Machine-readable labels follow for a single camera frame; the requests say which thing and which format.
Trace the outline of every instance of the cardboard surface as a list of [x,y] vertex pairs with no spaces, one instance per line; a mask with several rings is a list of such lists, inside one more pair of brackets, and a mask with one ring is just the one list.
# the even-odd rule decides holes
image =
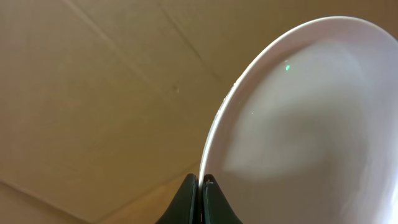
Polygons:
[[3,184],[0,184],[0,221],[7,224],[86,223]]
[[199,166],[200,163],[198,162],[171,181],[162,184],[117,212],[105,217],[98,224],[155,223],[170,205],[187,174],[195,174],[198,177]]
[[332,15],[398,37],[397,11],[395,0],[0,1],[0,180],[100,220],[200,160],[229,88],[275,38]]

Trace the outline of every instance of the glossy rim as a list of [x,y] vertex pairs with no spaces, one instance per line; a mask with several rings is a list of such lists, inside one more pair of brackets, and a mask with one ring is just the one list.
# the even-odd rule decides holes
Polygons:
[[362,22],[363,24],[367,24],[371,27],[374,27],[378,31],[381,31],[382,33],[386,34],[387,36],[391,37],[392,39],[393,36],[391,36],[387,31],[382,29],[381,27],[369,22],[365,21],[364,19],[358,19],[355,17],[348,17],[348,16],[331,16],[331,17],[323,17],[319,19],[315,19],[312,21],[308,21],[306,23],[303,23],[297,27],[294,27],[293,29],[287,31],[286,33],[282,34],[280,37],[278,37],[276,40],[274,40],[271,44],[269,44],[250,64],[249,66],[245,69],[245,71],[242,73],[242,75],[236,80],[235,84],[233,85],[232,89],[229,91],[229,93],[226,95],[224,102],[221,104],[220,108],[218,109],[217,115],[213,120],[213,124],[211,124],[209,133],[207,135],[206,143],[205,143],[205,148],[203,150],[203,154],[201,157],[200,161],[200,170],[199,170],[199,188],[202,188],[203,184],[203,177],[205,176],[205,167],[207,165],[207,160],[210,152],[210,147],[211,144],[213,143],[215,133],[218,129],[218,125],[220,124],[221,118],[224,115],[225,109],[228,106],[229,102],[231,101],[232,96],[235,94],[235,91],[239,88],[240,84],[246,77],[246,75],[251,71],[253,66],[258,63],[258,61],[271,49],[273,46],[275,46],[278,42],[280,42],[282,39],[286,38],[288,35],[292,35],[294,32],[298,31],[301,28],[304,28],[306,26],[313,25],[314,23],[319,23],[319,22],[325,22],[325,21],[330,21],[330,20],[347,20],[347,21],[356,21],[356,22]]

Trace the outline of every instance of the beige background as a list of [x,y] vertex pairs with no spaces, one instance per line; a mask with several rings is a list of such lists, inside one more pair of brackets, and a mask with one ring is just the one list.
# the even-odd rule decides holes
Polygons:
[[396,0],[0,0],[0,222],[154,223],[250,61]]

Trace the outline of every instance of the brown cardboard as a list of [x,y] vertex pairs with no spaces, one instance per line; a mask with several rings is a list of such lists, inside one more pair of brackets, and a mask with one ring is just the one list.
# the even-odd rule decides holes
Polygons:
[[[0,151],[5,182],[95,221],[200,158],[208,126],[197,114],[190,121],[194,115],[184,109],[190,97],[179,100],[172,83],[207,74],[177,33],[132,52],[139,68],[121,50],[134,49],[132,44],[115,45],[70,2],[7,1],[1,14],[7,31],[0,84],[6,105]],[[145,35],[153,43],[162,37],[144,34],[136,38],[137,46],[145,45]],[[160,81],[152,83],[158,78],[145,79],[143,72]],[[202,85],[194,88],[196,96],[217,91]],[[202,101],[207,107],[200,112],[214,113],[222,95],[214,97],[212,108]],[[189,105],[194,113],[196,104]]]
[[3,184],[0,184],[0,221],[7,224],[85,223]]
[[[126,53],[136,70],[166,94],[166,101],[177,113],[188,122],[196,116],[192,113],[214,117],[230,86],[206,67],[156,1],[77,3]],[[198,124],[202,122],[208,128],[211,119],[201,118]]]
[[170,205],[187,174],[198,176],[199,165],[200,163],[198,162],[189,169],[183,170],[181,175],[151,190],[148,194],[144,194],[117,212],[109,214],[98,224],[155,223]]

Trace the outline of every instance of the white plate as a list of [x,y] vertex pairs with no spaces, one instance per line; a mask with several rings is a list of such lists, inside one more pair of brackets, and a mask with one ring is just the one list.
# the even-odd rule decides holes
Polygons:
[[213,174],[243,223],[398,223],[397,66],[397,41],[361,19],[288,31],[224,99],[199,186]]

